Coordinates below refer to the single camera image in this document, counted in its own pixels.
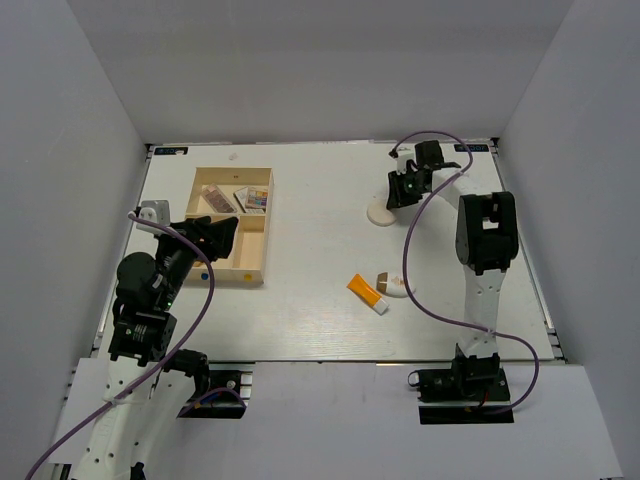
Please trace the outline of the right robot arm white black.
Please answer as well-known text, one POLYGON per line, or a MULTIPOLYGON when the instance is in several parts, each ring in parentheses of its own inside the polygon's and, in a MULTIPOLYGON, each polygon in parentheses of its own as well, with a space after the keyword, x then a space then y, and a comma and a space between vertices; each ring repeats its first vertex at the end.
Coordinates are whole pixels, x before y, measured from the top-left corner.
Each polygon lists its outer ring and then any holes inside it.
POLYGON ((389 209, 436 194, 457 211, 454 246, 465 275, 467 326, 456 344, 451 384, 459 396, 475 398, 500 368, 494 331, 502 283, 519 250, 515 199, 506 191, 489 192, 447 162, 436 140, 416 144, 412 153, 393 148, 389 156, 396 161, 388 174, 389 209))

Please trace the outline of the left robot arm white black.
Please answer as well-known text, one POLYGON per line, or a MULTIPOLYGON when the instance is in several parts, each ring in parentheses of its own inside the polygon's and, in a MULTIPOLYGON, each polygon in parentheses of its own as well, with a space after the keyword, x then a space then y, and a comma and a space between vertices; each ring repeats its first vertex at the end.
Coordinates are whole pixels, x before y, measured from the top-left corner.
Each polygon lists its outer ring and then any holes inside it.
POLYGON ((196 262, 229 257, 238 224, 236 217, 155 224, 155 254, 121 260, 105 404, 72 478, 151 478, 184 404, 209 392, 207 357, 172 339, 177 320, 170 308, 196 262))

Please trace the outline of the orange cream tube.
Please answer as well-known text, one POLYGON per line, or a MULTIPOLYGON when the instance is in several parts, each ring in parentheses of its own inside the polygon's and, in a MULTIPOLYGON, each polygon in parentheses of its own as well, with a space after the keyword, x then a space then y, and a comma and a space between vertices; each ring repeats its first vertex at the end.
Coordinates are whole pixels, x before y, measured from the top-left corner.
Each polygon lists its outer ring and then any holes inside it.
POLYGON ((365 302, 378 315, 383 315, 389 308, 388 303, 381 294, 371 287, 364 278, 355 274, 347 285, 347 288, 365 302))

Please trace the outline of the white oval sunscreen bottle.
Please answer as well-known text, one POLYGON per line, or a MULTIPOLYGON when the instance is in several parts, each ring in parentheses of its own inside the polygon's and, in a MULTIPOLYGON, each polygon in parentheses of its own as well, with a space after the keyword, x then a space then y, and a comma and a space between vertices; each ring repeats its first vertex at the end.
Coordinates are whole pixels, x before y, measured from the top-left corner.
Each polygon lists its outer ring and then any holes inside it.
POLYGON ((414 287, 406 286, 406 282, 401 273, 389 271, 384 271, 377 275, 376 290, 385 296, 393 298, 407 298, 408 292, 412 294, 416 292, 414 287))

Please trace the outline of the round cream powder puff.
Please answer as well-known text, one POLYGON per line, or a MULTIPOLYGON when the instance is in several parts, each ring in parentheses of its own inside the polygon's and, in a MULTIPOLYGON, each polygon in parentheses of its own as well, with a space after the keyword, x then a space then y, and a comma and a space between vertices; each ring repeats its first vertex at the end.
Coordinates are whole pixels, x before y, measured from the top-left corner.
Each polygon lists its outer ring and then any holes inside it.
POLYGON ((380 200, 374 200, 368 205, 366 216, 372 224, 379 227, 389 227, 396 222, 396 215, 380 200))

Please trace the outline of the colourful small eyeshadow palette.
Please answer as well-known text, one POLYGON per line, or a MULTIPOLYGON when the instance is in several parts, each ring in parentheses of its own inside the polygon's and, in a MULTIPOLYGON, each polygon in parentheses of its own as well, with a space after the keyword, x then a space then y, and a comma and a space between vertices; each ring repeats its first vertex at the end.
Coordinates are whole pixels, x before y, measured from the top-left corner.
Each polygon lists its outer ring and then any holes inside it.
POLYGON ((234 192, 234 197, 245 213, 265 213, 268 206, 269 190, 262 187, 246 186, 234 192))

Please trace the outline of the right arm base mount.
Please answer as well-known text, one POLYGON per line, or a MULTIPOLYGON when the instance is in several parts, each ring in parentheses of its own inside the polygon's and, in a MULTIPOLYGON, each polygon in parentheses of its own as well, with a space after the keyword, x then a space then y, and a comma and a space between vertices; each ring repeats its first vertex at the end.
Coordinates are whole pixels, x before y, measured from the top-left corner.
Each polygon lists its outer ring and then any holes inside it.
POLYGON ((457 351, 448 368, 414 370, 408 385, 418 392, 422 425, 512 424, 511 395, 500 357, 457 351))

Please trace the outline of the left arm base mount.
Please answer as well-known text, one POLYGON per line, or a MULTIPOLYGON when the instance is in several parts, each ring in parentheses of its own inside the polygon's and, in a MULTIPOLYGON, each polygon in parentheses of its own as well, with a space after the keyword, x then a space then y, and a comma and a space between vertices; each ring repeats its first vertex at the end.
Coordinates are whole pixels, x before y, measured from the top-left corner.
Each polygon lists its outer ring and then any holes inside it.
POLYGON ((179 404, 178 418, 241 419, 248 407, 252 373, 214 366, 201 352, 178 351, 163 368, 186 380, 188 398, 179 404))

